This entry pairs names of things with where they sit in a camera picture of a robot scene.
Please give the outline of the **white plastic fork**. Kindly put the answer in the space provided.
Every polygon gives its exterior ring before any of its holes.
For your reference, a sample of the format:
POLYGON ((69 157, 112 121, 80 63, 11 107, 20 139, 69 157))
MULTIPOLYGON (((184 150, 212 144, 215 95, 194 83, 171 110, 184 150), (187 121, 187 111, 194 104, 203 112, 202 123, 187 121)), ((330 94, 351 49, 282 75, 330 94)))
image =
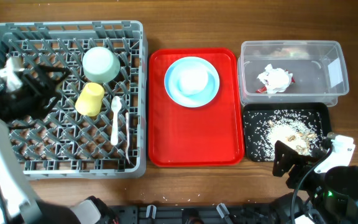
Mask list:
POLYGON ((129 112, 127 111, 125 113, 125 117, 126 117, 126 148, 125 148, 125 158, 126 161, 130 164, 130 159, 129 159, 129 148, 130 148, 130 122, 129 122, 129 112))

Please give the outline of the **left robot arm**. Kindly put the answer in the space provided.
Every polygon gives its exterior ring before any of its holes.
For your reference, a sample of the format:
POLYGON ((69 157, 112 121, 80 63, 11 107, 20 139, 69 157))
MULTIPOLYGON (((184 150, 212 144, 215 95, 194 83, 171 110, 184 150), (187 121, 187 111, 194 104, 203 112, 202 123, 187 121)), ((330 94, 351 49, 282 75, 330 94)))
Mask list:
POLYGON ((8 123, 31 116, 44 118, 60 99, 57 88, 71 73, 67 68, 0 69, 0 223, 99 223, 109 208, 90 196, 72 207, 44 202, 27 181, 12 151, 8 123))

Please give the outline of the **mint green bowl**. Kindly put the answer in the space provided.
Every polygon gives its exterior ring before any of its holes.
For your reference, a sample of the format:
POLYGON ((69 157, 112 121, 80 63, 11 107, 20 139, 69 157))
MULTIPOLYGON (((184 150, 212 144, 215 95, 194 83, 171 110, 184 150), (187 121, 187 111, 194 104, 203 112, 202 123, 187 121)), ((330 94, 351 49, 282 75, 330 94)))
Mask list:
POLYGON ((85 77, 94 83, 108 83, 120 71, 118 56, 104 47, 93 47, 83 56, 82 66, 85 77))

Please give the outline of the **white plastic spoon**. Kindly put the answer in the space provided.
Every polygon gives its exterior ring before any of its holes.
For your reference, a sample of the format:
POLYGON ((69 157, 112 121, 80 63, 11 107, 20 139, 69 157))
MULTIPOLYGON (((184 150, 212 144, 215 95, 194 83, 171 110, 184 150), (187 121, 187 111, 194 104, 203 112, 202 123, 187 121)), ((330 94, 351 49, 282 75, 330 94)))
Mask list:
POLYGON ((113 146, 118 144, 118 117, 121 108, 122 108, 121 98, 119 96, 114 96, 111 102, 111 110, 113 112, 111 144, 113 146))

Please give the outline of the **rice and food scraps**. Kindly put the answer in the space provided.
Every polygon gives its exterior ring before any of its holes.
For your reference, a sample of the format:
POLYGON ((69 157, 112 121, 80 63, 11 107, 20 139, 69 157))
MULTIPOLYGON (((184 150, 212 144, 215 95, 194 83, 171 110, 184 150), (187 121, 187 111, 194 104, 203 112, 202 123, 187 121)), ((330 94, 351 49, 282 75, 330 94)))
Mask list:
POLYGON ((275 143, 281 141, 303 156, 320 150, 323 127, 316 110, 255 110, 244 113, 248 158, 273 161, 275 143))

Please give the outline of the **light blue bowl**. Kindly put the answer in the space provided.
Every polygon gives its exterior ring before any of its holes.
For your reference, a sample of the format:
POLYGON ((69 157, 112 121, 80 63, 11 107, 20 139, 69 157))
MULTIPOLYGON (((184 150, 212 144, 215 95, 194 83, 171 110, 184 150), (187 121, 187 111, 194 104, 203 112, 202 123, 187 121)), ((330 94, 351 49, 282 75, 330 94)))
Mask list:
POLYGON ((209 70, 195 60, 182 61, 174 65, 168 87, 182 95, 191 96, 201 93, 209 82, 209 70))

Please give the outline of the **light blue plate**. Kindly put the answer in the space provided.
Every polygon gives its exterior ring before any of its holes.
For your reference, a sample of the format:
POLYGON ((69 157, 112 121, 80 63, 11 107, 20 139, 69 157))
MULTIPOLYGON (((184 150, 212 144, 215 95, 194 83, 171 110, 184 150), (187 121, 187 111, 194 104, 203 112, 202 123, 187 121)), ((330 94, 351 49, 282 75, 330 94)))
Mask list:
POLYGON ((215 67, 200 57, 183 57, 173 62, 164 77, 168 96, 187 108, 210 103, 218 94, 220 77, 215 67))

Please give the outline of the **yellow plastic cup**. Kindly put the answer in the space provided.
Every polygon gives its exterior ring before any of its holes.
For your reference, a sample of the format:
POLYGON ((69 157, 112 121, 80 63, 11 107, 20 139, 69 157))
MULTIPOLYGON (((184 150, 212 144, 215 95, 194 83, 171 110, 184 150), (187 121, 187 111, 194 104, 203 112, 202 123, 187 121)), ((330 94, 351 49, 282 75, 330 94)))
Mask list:
POLYGON ((100 84, 87 83, 75 103, 75 109, 81 115, 97 116, 101 111, 103 98, 104 88, 100 84))

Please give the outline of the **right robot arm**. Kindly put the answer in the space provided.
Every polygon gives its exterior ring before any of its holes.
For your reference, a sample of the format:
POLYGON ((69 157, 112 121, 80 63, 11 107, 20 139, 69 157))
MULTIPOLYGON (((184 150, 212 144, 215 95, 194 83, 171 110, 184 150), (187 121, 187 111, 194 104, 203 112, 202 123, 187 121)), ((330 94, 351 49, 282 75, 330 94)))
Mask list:
POLYGON ((350 161, 351 138, 323 142, 320 157, 302 156, 281 141, 275 143, 273 175, 288 174, 293 193, 279 200, 276 212, 286 223, 358 223, 358 167, 350 161))

